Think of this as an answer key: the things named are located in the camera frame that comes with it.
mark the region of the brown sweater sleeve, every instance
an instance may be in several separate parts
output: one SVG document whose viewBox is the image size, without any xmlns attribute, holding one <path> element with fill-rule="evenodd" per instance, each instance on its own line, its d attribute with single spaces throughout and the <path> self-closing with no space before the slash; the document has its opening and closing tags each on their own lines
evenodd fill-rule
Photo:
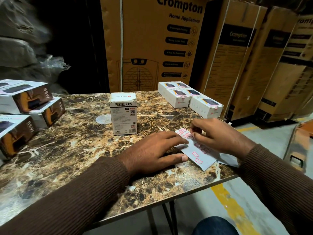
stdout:
<svg viewBox="0 0 313 235">
<path fill-rule="evenodd" d="M 239 175 L 289 234 L 308 234 L 313 225 L 313 180 L 269 150 L 256 145 Z"/>
<path fill-rule="evenodd" d="M 0 234 L 82 234 L 128 181 L 122 162 L 100 157 L 68 184 L 2 225 Z"/>
</svg>

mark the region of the brown marble tabletop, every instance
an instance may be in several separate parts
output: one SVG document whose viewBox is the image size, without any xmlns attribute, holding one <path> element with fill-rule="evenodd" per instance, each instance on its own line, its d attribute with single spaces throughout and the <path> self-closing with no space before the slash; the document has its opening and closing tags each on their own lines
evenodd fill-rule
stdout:
<svg viewBox="0 0 313 235">
<path fill-rule="evenodd" d="M 97 158 L 114 157 L 152 132 L 188 129 L 193 118 L 201 118 L 190 108 L 174 109 L 157 91 L 136 92 L 138 134 L 113 136 L 109 95 L 63 97 L 67 112 L 0 168 L 0 225 L 71 181 Z M 229 166 L 215 162 L 203 172 L 189 160 L 132 182 L 93 227 L 236 177 Z"/>
</svg>

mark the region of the stack of boxes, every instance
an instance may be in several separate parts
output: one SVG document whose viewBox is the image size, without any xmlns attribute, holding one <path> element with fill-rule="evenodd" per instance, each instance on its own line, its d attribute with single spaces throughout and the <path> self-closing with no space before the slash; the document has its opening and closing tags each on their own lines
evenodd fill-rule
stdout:
<svg viewBox="0 0 313 235">
<path fill-rule="evenodd" d="M 189 87 L 183 82 L 159 82 L 158 92 L 174 108 L 190 107 L 205 119 L 218 118 L 223 105 Z"/>
<path fill-rule="evenodd" d="M 37 131 L 48 128 L 65 112 L 60 97 L 47 83 L 5 79 L 0 81 L 0 159 L 8 160 Z"/>
</svg>

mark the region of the crompton logo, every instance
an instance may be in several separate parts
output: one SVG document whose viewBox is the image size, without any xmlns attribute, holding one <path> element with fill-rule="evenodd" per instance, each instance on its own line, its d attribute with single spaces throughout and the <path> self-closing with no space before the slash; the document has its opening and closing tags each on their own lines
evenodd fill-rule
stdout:
<svg viewBox="0 0 313 235">
<path fill-rule="evenodd" d="M 169 7 L 175 7 L 181 9 L 183 12 L 185 11 L 192 11 L 192 12 L 197 12 L 197 13 L 202 13 L 203 7 L 202 6 L 197 6 L 196 4 L 193 4 L 192 2 L 187 3 L 187 2 L 182 2 L 180 0 L 157 0 L 157 2 L 160 5 L 168 5 Z"/>
<path fill-rule="evenodd" d="M 300 24 L 313 24 L 313 19 L 298 19 L 298 23 Z"/>
<path fill-rule="evenodd" d="M 237 38 L 246 38 L 247 35 L 246 34 L 239 34 L 239 33 L 234 33 L 234 32 L 230 32 L 229 33 L 230 36 L 234 36 L 234 37 L 237 37 Z"/>
<path fill-rule="evenodd" d="M 131 106 L 131 102 L 130 103 L 115 103 L 115 106 Z"/>
</svg>

